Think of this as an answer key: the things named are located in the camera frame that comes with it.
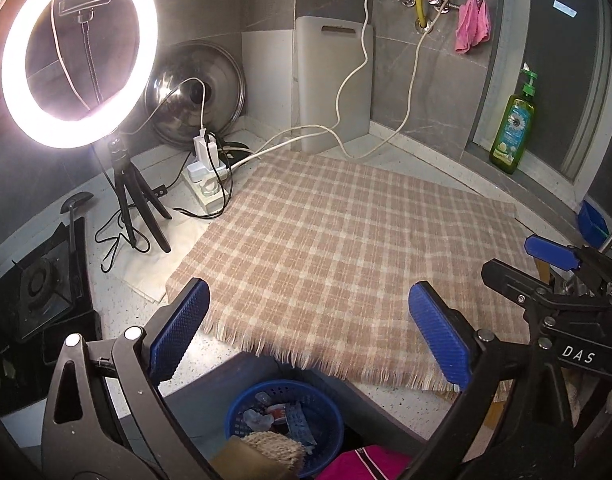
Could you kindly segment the white plastic bag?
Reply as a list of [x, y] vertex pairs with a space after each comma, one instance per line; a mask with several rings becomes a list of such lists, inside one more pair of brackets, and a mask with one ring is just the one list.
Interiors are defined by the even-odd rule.
[[274, 424], [274, 416], [271, 414], [260, 414], [251, 408], [242, 414], [242, 420], [248, 429], [253, 432], [269, 431]]

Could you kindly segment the plaid beige table cloth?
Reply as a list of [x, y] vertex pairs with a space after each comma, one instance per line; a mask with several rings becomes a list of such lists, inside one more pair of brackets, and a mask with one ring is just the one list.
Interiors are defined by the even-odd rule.
[[378, 168], [280, 151], [168, 279], [210, 288], [202, 329], [234, 348], [368, 385], [446, 391], [408, 310], [430, 283], [472, 326], [528, 341], [522, 310], [482, 266], [536, 266], [511, 204]]

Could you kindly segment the red white snack wrapper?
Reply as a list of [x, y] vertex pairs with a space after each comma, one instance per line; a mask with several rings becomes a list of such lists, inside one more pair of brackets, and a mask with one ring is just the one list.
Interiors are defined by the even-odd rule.
[[272, 404], [266, 408], [266, 414], [272, 416], [275, 424], [284, 424], [286, 422], [286, 404]]

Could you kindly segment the white power strip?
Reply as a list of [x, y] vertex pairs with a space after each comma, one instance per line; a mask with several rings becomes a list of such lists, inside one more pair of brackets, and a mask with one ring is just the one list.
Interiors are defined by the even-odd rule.
[[230, 197], [230, 174], [221, 162], [216, 170], [205, 166], [200, 160], [190, 162], [182, 170], [182, 176], [198, 200], [204, 214], [217, 214]]

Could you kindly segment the pink rag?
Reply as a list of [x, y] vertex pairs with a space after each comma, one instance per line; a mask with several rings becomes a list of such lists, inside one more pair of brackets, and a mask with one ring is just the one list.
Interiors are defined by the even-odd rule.
[[458, 11], [455, 51], [466, 54], [484, 44], [492, 34], [492, 20], [485, 0], [466, 0]]

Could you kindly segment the black gas stove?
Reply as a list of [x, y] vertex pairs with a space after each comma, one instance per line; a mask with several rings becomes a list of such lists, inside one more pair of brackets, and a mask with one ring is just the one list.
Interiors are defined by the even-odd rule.
[[71, 284], [70, 234], [86, 270], [85, 220], [53, 234], [0, 278], [0, 416], [44, 399], [66, 336], [102, 338], [88, 278]]

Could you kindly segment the steel pot lid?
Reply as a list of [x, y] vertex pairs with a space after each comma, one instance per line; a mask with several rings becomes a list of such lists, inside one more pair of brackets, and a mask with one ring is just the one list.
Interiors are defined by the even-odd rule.
[[143, 102], [158, 140], [190, 150], [204, 127], [222, 136], [240, 117], [243, 70], [226, 48], [205, 40], [174, 44], [156, 60]]

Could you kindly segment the white cutting board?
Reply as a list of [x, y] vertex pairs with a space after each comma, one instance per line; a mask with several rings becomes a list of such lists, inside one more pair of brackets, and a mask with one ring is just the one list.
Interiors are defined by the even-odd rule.
[[369, 131], [374, 32], [370, 25], [300, 16], [295, 22], [300, 150], [318, 154]]

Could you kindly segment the black mini tripod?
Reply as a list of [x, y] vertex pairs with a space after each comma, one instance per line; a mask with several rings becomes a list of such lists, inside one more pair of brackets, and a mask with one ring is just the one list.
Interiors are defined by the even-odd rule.
[[137, 209], [146, 227], [154, 237], [157, 245], [168, 254], [172, 248], [164, 232], [155, 220], [151, 206], [165, 220], [172, 220], [172, 215], [160, 201], [154, 189], [148, 185], [140, 170], [132, 163], [126, 144], [121, 136], [116, 134], [108, 142], [111, 165], [114, 174], [114, 191], [120, 204], [120, 216], [123, 219], [126, 234], [131, 247], [137, 247], [136, 229], [132, 225], [127, 196]]

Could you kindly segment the white usb charger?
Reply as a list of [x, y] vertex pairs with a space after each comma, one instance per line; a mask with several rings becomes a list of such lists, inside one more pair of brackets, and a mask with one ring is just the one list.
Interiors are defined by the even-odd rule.
[[216, 170], [219, 168], [220, 160], [217, 143], [205, 128], [199, 130], [199, 134], [193, 139], [193, 145], [198, 162], [206, 170]]

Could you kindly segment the blue container at sink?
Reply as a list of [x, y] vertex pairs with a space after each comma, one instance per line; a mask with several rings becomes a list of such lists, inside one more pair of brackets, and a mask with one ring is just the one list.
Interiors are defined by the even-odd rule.
[[599, 249], [609, 237], [609, 228], [602, 214], [586, 200], [580, 204], [577, 214], [577, 225], [584, 241], [591, 247]]

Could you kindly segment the green dish soap bottle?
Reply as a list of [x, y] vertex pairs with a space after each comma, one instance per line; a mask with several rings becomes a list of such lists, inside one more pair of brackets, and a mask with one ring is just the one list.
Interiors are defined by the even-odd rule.
[[489, 161], [506, 174], [513, 174], [519, 165], [534, 124], [535, 82], [538, 76], [527, 63], [523, 64], [521, 74], [526, 77], [526, 81], [522, 84], [521, 92], [512, 94], [508, 99], [489, 150]]

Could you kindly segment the blue plastic trash basket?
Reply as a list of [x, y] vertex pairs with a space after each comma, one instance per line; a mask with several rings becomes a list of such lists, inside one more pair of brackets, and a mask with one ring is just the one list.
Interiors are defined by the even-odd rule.
[[[300, 402], [314, 435], [317, 446], [312, 454], [305, 451], [304, 465], [300, 471], [302, 478], [315, 477], [333, 462], [341, 451], [344, 440], [343, 417], [336, 404], [323, 392], [306, 382], [289, 379], [268, 380], [244, 390], [228, 409], [225, 420], [225, 434], [228, 438], [244, 438], [255, 432], [248, 429], [242, 420], [242, 414], [255, 410], [266, 414], [266, 408], [272, 404], [295, 404]], [[289, 439], [289, 428], [284, 424], [273, 424], [271, 430]]]

